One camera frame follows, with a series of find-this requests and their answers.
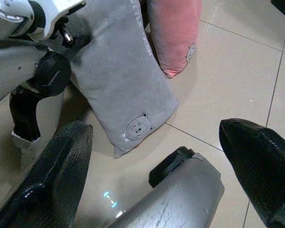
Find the grey pillow with bear print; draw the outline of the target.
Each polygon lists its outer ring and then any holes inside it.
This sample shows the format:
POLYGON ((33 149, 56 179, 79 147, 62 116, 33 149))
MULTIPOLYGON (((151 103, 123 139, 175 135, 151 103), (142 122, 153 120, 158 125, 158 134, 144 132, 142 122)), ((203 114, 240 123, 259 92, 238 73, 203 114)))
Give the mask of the grey pillow with bear print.
POLYGON ((66 26, 72 34, 91 39, 71 56, 71 80, 91 105, 119 158, 177 109, 149 45, 139 0, 86 0, 66 26))

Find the pink pillow with bear print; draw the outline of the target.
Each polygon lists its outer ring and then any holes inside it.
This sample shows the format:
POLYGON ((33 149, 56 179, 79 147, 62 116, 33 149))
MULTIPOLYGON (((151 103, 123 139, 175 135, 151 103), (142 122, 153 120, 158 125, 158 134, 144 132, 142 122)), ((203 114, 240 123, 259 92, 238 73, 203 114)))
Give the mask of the pink pillow with bear print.
POLYGON ((180 74, 196 52, 202 0, 147 0, 151 38, 168 78, 180 74))

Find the silver robot left leg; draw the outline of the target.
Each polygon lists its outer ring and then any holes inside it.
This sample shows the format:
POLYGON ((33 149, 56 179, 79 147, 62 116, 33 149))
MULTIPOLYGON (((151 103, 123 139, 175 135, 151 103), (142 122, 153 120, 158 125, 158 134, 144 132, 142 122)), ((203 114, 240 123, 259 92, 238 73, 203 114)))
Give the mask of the silver robot left leg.
POLYGON ((46 46, 0 40, 0 101, 9 98, 11 138, 22 168, 35 162, 55 134, 70 75, 67 58, 46 46))

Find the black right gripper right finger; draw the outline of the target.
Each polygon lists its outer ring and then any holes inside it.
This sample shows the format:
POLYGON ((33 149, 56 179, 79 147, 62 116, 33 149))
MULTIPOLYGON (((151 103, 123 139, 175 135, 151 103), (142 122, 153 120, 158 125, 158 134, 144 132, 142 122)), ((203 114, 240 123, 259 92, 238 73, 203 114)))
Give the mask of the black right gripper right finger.
POLYGON ((285 228, 285 139, 249 120, 219 124, 219 141, 235 175, 267 228, 285 228))

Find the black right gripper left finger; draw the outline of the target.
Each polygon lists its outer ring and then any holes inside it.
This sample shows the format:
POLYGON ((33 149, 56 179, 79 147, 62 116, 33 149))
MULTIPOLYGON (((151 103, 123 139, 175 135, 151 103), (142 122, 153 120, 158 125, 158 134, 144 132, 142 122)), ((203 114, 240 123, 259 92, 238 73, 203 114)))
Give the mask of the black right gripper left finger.
POLYGON ((72 228, 92 143, 91 125, 64 125, 0 207, 0 228, 72 228))

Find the silver robot right leg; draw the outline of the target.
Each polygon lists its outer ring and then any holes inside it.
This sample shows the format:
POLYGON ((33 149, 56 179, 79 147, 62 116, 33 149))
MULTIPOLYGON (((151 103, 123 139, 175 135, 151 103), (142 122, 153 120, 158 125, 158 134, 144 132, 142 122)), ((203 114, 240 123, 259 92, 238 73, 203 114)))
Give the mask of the silver robot right leg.
POLYGON ((220 172, 181 146, 149 172, 152 190, 108 228, 209 228, 224 194, 220 172))

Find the silver robot leg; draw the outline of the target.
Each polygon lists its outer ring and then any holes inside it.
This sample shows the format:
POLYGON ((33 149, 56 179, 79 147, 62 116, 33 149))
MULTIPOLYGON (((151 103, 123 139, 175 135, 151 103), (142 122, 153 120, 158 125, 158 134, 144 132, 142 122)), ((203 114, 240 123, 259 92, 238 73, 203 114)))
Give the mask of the silver robot leg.
POLYGON ((209 228, 224 194, 220 172, 181 146, 149 172, 152 190, 108 228, 209 228))
POLYGON ((0 101, 9 98, 11 138, 22 168, 35 162, 55 134, 70 75, 67 58, 46 46, 0 40, 0 101))

